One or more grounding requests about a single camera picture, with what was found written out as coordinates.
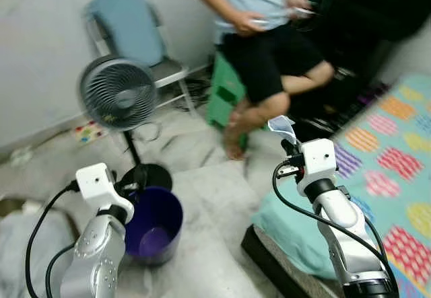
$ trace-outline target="electric fan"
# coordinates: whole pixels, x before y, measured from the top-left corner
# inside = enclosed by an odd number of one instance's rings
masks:
[[[135,167],[118,183],[120,195],[127,196],[127,191],[148,186],[170,190],[172,178],[168,171],[160,165],[142,163],[131,132],[143,124],[156,107],[156,86],[151,71],[128,59],[100,57],[84,71],[79,93],[88,114],[97,123],[124,134]]]

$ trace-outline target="chair leg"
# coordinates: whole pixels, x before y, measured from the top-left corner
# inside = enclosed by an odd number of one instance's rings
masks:
[[[196,114],[195,106],[193,105],[193,101],[191,100],[190,93],[189,93],[189,90],[187,89],[185,80],[181,79],[180,81],[178,81],[178,83],[180,84],[181,91],[184,94],[184,97],[186,99],[187,107],[189,108],[190,114],[195,115]]]

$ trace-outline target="fan grille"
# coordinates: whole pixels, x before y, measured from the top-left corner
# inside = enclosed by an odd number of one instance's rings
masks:
[[[80,92],[95,121],[121,131],[144,123],[156,107],[156,86],[149,70],[125,59],[90,65]]]

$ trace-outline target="fan stand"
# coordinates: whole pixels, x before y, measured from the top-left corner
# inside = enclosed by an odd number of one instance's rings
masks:
[[[144,164],[136,150],[135,144],[133,143],[133,137],[131,131],[123,132],[127,146],[132,154],[135,167],[130,169],[120,181],[121,186],[137,183],[139,189],[143,190],[146,187],[157,186],[163,187],[167,190],[172,189],[172,177],[168,170],[160,165],[154,163]]]

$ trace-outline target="knee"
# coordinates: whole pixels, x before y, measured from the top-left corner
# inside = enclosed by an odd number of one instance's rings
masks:
[[[266,99],[259,107],[259,115],[263,120],[270,120],[279,115],[286,115],[290,106],[287,93],[281,92]]]
[[[334,67],[327,61],[320,64],[319,74],[317,75],[316,82],[319,86],[325,86],[328,84],[334,76]]]

